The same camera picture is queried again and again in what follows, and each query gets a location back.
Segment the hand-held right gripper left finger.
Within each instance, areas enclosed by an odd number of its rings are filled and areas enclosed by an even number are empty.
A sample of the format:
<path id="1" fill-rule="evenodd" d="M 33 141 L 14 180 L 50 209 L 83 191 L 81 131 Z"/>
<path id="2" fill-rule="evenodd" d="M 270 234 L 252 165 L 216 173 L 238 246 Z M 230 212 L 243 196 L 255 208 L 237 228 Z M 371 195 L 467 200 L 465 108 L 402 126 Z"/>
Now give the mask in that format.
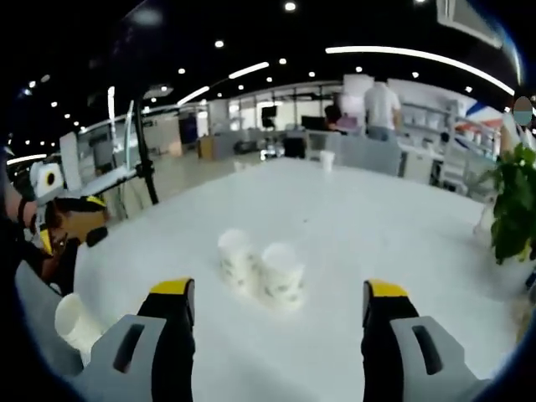
<path id="1" fill-rule="evenodd" d="M 77 376 L 84 401 L 191 401 L 194 280 L 155 285 L 91 350 Z"/>

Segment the person's left hand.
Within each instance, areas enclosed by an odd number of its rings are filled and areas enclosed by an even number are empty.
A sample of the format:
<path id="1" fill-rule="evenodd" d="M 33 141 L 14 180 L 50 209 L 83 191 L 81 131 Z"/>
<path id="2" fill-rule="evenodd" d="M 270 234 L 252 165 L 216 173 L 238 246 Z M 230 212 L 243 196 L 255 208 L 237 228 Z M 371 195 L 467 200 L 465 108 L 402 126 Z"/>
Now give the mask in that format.
<path id="1" fill-rule="evenodd" d="M 17 220 L 20 225 L 30 231 L 35 231 L 38 205 L 35 201 L 22 198 L 18 206 Z"/>

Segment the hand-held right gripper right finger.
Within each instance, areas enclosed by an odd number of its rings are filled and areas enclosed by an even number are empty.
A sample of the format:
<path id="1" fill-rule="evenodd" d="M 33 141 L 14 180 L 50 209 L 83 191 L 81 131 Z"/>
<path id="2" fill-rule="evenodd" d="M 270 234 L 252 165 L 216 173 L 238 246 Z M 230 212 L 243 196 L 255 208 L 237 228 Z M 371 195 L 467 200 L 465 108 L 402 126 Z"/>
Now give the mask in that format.
<path id="1" fill-rule="evenodd" d="M 363 283 L 362 355 L 365 401 L 474 401 L 489 383 L 401 286 L 378 279 Z"/>

